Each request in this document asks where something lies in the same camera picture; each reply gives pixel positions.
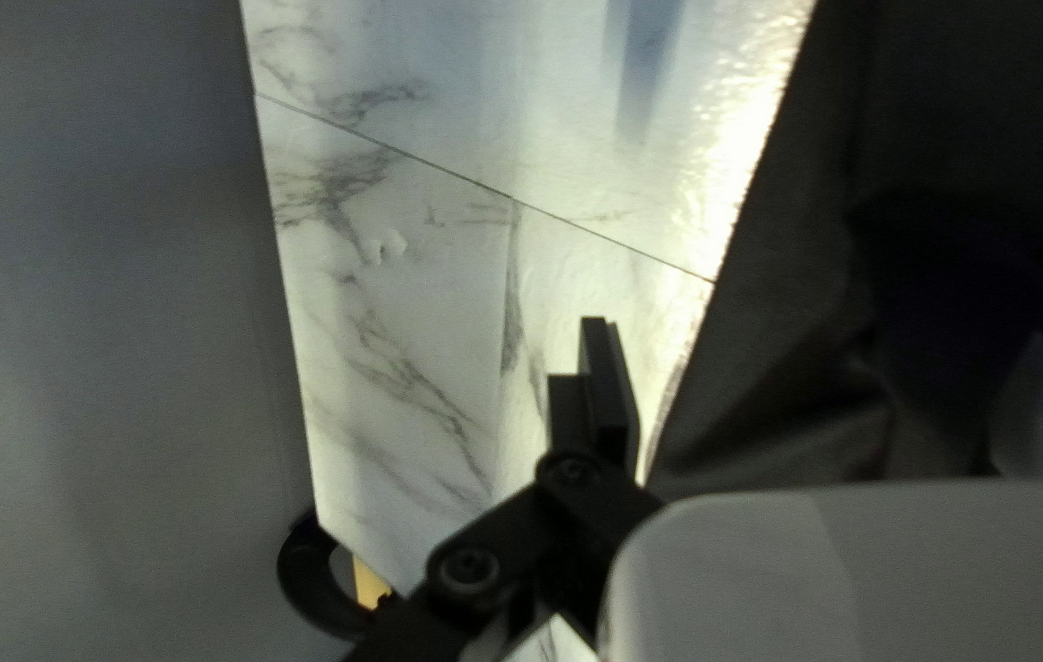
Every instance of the gray fabric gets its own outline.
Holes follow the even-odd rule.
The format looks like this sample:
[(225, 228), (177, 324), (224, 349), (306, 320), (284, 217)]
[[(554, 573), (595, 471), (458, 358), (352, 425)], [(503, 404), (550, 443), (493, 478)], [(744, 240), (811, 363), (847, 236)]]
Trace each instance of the gray fabric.
[(649, 486), (992, 470), (1043, 327), (1043, 0), (824, 0)]
[(335, 660), (239, 9), (0, 0), (0, 660)]

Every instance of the white marble tile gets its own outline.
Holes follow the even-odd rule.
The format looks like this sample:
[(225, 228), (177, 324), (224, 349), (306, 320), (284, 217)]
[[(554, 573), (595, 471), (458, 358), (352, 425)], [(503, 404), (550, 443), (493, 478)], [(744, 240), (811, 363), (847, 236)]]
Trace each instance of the white marble tile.
[(263, 95), (707, 278), (809, 5), (243, 0)]
[[(544, 378), (618, 323), (653, 435), (711, 285), (259, 99), (323, 526), (394, 586), (530, 482)], [(588, 660), (559, 624), (514, 660)]]
[(258, 100), (318, 515), (401, 589), (492, 498), (515, 203)]

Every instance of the white plastic surface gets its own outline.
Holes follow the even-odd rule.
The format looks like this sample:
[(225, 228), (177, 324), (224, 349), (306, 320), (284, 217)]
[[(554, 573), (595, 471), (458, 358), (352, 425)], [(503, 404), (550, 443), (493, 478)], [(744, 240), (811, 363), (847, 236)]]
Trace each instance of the white plastic surface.
[(608, 662), (1043, 661), (1043, 483), (686, 499), (604, 611)]

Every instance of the reflective surface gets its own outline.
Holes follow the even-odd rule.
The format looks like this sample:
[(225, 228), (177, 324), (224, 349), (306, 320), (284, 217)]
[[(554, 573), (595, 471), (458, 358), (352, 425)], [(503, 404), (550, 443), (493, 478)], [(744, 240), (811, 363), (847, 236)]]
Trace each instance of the reflective surface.
[(407, 590), (530, 480), (580, 317), (656, 433), (809, 2), (243, 7), (318, 513)]

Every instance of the marble wall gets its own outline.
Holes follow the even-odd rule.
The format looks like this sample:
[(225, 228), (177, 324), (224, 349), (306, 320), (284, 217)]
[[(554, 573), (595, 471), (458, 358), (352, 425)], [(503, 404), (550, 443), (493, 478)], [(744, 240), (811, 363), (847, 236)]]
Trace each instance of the marble wall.
[(319, 518), (409, 590), (530, 481), (580, 317), (654, 437), (808, 2), (243, 8)]

